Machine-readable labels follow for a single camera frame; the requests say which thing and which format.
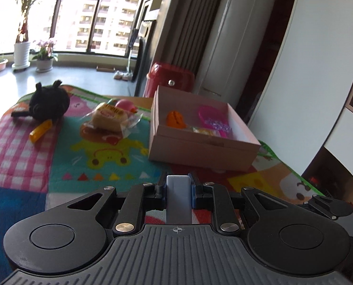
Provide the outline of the grey rectangular block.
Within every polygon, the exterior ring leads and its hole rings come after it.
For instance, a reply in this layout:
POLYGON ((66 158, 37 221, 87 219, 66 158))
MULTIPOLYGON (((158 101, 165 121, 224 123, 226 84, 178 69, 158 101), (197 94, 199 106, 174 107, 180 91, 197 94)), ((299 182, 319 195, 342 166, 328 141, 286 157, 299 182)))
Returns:
POLYGON ((166 178, 166 223, 192 223, 192 186, 189 176, 168 175, 166 178))

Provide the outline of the packaged yellow bread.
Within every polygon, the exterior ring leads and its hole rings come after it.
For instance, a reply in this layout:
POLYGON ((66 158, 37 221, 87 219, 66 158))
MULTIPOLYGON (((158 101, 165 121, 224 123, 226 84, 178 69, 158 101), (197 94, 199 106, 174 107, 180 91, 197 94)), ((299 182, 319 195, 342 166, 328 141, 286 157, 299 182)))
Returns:
POLYGON ((88 113, 83 122, 87 131, 100 131, 108 135, 126 138, 131 130, 142 120, 142 113, 131 113, 115 107, 117 100, 103 102, 88 113))

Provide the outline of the pink round toy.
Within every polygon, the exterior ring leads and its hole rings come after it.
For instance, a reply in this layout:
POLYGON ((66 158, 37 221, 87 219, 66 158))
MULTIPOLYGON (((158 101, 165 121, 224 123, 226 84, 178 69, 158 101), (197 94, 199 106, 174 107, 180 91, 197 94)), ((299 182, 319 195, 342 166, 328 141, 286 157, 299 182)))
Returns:
POLYGON ((120 108, 124 111, 128 111, 131 113, 137 113, 138 108, 134 105, 134 103, 128 99, 120 99, 116 102, 115 107, 120 108))

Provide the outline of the yellow toy building brick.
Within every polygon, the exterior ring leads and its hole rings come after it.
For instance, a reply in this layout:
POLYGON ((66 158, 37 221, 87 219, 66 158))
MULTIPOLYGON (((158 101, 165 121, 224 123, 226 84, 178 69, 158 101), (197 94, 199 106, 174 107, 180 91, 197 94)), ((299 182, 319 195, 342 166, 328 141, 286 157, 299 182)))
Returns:
POLYGON ((30 134, 30 142, 36 143, 40 140, 51 128, 53 127, 53 122, 51 119, 45 120, 43 123, 38 125, 30 134))

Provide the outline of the black plush toy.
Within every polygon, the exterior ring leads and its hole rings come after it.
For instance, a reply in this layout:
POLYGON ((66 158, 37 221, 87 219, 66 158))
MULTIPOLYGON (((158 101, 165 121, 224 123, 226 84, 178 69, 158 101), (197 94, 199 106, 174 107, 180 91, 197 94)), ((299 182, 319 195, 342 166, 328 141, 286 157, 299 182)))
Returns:
POLYGON ((30 116, 35 120, 57 120, 64 116, 70 106, 68 92, 61 87, 62 81, 56 80, 52 85, 43 86, 40 82, 35 85, 28 110, 12 111, 12 118, 30 116))

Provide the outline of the cardboard box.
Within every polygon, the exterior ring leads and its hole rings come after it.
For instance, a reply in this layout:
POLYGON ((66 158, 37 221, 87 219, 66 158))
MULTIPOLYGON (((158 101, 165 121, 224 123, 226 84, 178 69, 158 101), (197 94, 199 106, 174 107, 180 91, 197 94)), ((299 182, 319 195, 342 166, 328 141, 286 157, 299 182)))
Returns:
POLYGON ((255 160, 261 144, 228 104, 200 95, 158 87, 151 108, 149 159, 158 162, 212 169, 246 171, 255 160), (201 105, 220 110, 228 119, 228 138, 203 126, 198 116, 201 105), (166 125, 170 111, 178 111, 187 127, 166 125))

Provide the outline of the orange pumpkin toy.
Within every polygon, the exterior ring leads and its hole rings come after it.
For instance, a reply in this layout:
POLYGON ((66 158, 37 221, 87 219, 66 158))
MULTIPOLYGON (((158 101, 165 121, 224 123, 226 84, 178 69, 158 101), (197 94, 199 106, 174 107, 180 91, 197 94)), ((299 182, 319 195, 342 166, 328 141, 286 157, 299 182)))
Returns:
POLYGON ((175 129, 185 129, 187 127, 183 115, 178 111, 170 111, 167 114, 166 125, 175 129))

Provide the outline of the pink plastic toy mirror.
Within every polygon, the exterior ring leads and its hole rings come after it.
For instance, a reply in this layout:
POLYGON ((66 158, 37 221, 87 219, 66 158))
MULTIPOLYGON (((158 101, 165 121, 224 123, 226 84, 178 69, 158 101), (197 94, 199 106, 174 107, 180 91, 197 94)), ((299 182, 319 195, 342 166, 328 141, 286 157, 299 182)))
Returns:
POLYGON ((205 128, 218 131, 221 137, 228 138, 231 134, 227 117, 215 107, 201 105, 198 109, 198 116, 205 128))

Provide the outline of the white slippers pair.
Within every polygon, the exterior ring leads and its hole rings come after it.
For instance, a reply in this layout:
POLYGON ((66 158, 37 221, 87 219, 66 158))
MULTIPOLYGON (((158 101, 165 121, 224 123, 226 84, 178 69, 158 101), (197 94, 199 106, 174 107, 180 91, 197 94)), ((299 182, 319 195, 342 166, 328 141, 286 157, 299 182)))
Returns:
POLYGON ((131 71, 115 71, 113 78, 119 81, 131 81, 133 73, 131 71))

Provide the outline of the colourful cartoon play mat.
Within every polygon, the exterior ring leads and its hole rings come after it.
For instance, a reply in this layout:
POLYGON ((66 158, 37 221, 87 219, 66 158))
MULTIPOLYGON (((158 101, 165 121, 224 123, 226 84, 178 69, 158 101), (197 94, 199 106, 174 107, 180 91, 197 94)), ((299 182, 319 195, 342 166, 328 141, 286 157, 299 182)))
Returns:
POLYGON ((28 216, 108 185, 124 192, 139 182, 156 183, 163 171, 196 171, 201 182, 218 182, 236 192, 256 187, 296 204, 321 195, 263 142, 246 172, 149 161, 151 99, 145 99, 149 105, 135 101, 141 120, 121 140, 88 128, 90 113, 98 104, 108 102, 108 97, 72 85, 62 87, 70 96, 70 106, 38 142, 29 139, 37 121, 11 117, 14 111, 28 110, 33 93, 22 97, 0 119, 0 282, 12 272, 3 250, 7 229, 28 216))

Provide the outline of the pink flower pot plant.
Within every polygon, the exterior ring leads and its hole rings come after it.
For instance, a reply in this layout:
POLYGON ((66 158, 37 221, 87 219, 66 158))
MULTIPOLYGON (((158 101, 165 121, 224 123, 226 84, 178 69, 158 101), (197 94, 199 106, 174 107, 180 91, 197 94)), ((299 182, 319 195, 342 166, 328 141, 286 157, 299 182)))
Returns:
POLYGON ((53 51, 55 45, 54 39, 37 41, 35 45, 39 47, 39 50, 32 58, 36 61, 36 72, 45 73, 51 71, 53 69, 53 61, 58 61, 57 54, 53 51))

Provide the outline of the grey curtain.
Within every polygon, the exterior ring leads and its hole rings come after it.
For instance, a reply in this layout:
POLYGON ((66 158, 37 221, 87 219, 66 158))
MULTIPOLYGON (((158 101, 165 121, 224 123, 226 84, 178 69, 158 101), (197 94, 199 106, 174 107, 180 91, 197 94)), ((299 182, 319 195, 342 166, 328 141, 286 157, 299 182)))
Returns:
POLYGON ((198 72, 221 0, 177 0, 155 61, 198 72))

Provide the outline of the white air conditioner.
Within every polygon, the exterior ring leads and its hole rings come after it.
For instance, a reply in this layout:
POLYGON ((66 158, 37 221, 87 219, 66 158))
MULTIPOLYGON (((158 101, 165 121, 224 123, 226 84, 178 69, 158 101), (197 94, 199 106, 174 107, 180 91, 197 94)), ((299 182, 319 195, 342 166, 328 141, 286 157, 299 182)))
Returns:
POLYGON ((275 0, 221 0, 193 91, 236 107, 275 0))

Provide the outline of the tall white plant pot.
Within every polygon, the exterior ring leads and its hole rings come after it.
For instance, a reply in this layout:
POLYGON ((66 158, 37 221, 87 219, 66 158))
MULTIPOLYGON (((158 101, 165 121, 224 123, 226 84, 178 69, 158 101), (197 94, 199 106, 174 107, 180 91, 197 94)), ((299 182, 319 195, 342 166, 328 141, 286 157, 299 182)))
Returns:
POLYGON ((25 70, 30 66, 30 42, 25 41, 22 43, 14 44, 14 63, 12 69, 14 71, 25 70))

